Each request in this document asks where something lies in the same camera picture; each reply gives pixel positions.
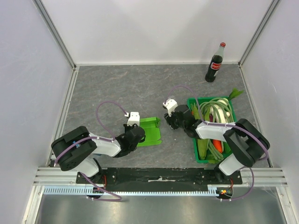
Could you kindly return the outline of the green paper box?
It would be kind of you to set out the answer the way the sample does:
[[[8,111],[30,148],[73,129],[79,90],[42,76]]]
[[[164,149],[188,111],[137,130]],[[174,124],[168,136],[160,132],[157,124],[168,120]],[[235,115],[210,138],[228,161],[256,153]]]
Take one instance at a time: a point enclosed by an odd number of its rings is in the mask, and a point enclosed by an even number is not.
[[[145,140],[138,143],[138,147],[155,146],[162,143],[159,129],[160,121],[158,117],[140,119],[140,127],[145,131]]]

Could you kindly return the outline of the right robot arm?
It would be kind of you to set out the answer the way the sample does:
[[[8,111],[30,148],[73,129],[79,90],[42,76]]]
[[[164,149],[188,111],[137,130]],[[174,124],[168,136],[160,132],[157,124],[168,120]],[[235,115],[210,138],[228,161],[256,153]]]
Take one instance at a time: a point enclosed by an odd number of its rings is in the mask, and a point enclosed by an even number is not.
[[[237,170],[251,168],[263,155],[269,155],[270,143],[246,119],[233,123],[212,123],[195,119],[187,105],[168,101],[163,103],[163,108],[167,110],[164,118],[172,129],[181,128],[190,138],[220,140],[228,144],[232,154],[214,169],[214,178],[218,183],[226,183]]]

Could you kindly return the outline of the green long beans bundle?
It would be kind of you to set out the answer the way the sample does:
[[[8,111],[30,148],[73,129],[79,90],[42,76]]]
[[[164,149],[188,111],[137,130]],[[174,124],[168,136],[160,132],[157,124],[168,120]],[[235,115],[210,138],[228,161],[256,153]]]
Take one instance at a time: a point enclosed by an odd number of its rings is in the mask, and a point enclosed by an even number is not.
[[[213,115],[216,123],[229,123],[235,121],[233,109],[227,98],[214,98],[200,105],[200,110],[206,121],[210,121],[209,115]],[[223,153],[219,153],[213,146],[213,140],[197,140],[197,150],[200,160],[208,160],[216,163],[231,153],[228,143],[221,141]]]

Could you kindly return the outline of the cola glass bottle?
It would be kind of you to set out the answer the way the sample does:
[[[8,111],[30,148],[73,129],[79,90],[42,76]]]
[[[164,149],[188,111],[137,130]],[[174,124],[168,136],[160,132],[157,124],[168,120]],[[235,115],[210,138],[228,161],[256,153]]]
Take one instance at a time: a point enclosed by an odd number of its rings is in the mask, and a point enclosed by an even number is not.
[[[213,55],[213,57],[211,59],[211,62],[208,66],[207,73],[205,75],[205,80],[209,83],[212,83],[215,80],[217,72],[219,71],[219,69],[222,65],[225,46],[226,46],[226,43],[221,42],[218,50],[215,52],[215,54]]]

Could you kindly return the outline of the purple onion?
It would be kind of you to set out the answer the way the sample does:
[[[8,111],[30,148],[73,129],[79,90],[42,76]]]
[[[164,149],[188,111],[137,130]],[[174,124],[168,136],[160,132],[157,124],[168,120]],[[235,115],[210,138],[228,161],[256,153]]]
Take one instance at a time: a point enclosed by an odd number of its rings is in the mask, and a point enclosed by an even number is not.
[[[214,122],[214,117],[213,117],[213,115],[209,115],[209,119],[210,119],[210,122]]]

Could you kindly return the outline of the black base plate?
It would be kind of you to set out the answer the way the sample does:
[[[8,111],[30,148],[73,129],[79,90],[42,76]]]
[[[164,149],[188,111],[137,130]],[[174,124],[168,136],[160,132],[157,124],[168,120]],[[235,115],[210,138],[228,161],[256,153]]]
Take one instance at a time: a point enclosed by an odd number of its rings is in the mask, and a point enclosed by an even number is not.
[[[239,171],[224,176],[205,168],[106,168],[91,181],[108,191],[203,191],[208,185],[242,184]]]

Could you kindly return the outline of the orange carrot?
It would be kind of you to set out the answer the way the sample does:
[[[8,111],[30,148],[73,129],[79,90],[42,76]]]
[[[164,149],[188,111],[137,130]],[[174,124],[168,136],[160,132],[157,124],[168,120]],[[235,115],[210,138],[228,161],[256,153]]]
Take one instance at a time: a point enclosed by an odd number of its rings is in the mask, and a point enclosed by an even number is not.
[[[213,140],[213,146],[215,147],[215,149],[219,152],[219,153],[223,153],[223,149],[222,149],[222,143],[219,140]]]

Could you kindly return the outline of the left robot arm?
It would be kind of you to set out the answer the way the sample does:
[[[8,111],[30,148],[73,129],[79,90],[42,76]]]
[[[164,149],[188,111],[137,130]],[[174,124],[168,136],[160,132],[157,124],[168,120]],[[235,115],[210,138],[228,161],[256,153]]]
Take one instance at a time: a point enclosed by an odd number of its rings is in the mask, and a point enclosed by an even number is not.
[[[145,141],[145,131],[138,125],[124,125],[125,132],[115,139],[97,136],[85,126],[68,132],[51,144],[56,157],[54,164],[62,171],[76,170],[86,175],[91,183],[99,183],[103,173],[93,155],[123,157],[136,150],[138,143]]]

